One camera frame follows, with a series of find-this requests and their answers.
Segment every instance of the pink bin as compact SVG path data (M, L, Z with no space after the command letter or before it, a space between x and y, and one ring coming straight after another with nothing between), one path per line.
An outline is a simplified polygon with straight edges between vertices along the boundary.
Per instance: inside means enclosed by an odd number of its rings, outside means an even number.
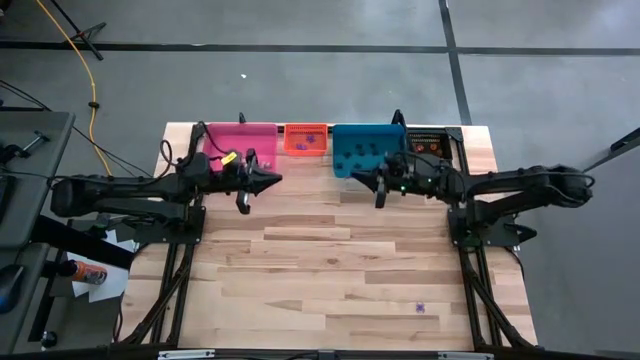
M258 164L269 171L276 171L278 149L278 126L276 124L213 123L207 125L213 141L224 151L238 151L245 158L247 150L254 148ZM203 148L209 157L224 156L207 138ZM220 160L211 162L213 170L221 170Z

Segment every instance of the black desk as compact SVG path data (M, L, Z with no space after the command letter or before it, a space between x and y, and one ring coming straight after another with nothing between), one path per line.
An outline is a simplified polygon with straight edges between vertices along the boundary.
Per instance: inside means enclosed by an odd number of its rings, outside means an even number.
M24 146L35 137L34 130L51 139L34 148L28 159L14 159L7 168L48 177L55 175L74 119L75 116L68 113L0 112L0 141L4 145ZM12 264L20 248L28 243L48 192L46 179L26 175L16 177L19 177L16 192L0 224L0 267ZM18 263L26 270L21 299L11 312L0 315L0 354L13 351L48 251L49 245L34 243L26 245L18 257Z

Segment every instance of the yellow cable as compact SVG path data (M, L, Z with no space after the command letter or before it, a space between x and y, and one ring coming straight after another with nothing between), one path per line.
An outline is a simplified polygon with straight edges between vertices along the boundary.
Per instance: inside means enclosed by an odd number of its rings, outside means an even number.
M56 25L58 30L60 30L62 35L64 35L64 38L67 39L67 42L69 42L69 45L71 45L73 50L75 50L76 54L78 54L78 57L82 61L82 65L84 65L84 68L85 70L87 70L87 74L89 75L89 81L91 81L91 99L92 99L91 101L95 103L96 102L96 84L95 82L93 82L93 75L91 74L91 70L89 70L89 65L87 65L87 62L84 60L84 57L82 56L80 51L78 51L78 48L76 47L76 45L73 43L73 41L71 41L71 39L69 39L69 36L67 36L67 33L64 32L60 24L58 24L58 22L53 17L53 15L51 15L49 10L47 10L47 8L44 5L42 5L40 0L36 0L36 2L38 3L38 5L40 5L42 10L47 14L49 19L51 19L51 21ZM91 122L89 122L89 138L94 143L95 143L95 140L93 139L93 123L95 122L95 120L96 120L96 108L91 107ZM93 146L93 149L96 151L96 154L98 154L98 156L100 157L100 160L102 161L102 165L104 165L104 169L107 171L107 174L111 175L111 169L109 169L109 164L107 164L107 161L105 160L104 155L102 154L102 151L100 151L100 149L98 149L98 147L95 145Z

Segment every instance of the paper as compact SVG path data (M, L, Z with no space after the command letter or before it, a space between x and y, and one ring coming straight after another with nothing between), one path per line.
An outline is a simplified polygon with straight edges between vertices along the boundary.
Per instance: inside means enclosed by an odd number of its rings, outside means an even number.
M127 251L133 252L135 243L133 240L118 242L116 238L116 231L111 230L107 232L107 238L104 240L110 244L119 246ZM107 279L101 285L92 285L81 282L72 282L73 293L76 297L89 293L89 302L96 302L100 300L110 299L122 295L124 289L127 288L127 281L129 280L129 272L119 267L106 265L97 261L87 259L84 256L80 256L73 253L68 253L69 260L82 261L87 264L99 265L107 269Z

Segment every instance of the light wood surface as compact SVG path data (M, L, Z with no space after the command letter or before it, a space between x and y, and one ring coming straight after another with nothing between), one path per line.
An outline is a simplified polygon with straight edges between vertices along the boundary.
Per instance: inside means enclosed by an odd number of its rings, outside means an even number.
M175 156L186 152L192 125L167 124L164 138ZM463 132L470 171L496 171L488 128ZM376 210L373 194L353 179L335 178L331 163L330 152L289 157L280 144L276 170L284 180L251 198L251 215L238 213L234 196L205 198L205 234L191 271L181 347L472 348L446 206L390 194ZM164 166L158 162L158 170ZM151 245L133 264L124 336L158 296L166 249ZM518 264L503 249L487 249L487 259L497 303L535 343ZM488 341L486 311L479 310ZM165 336L172 312L173 303Z

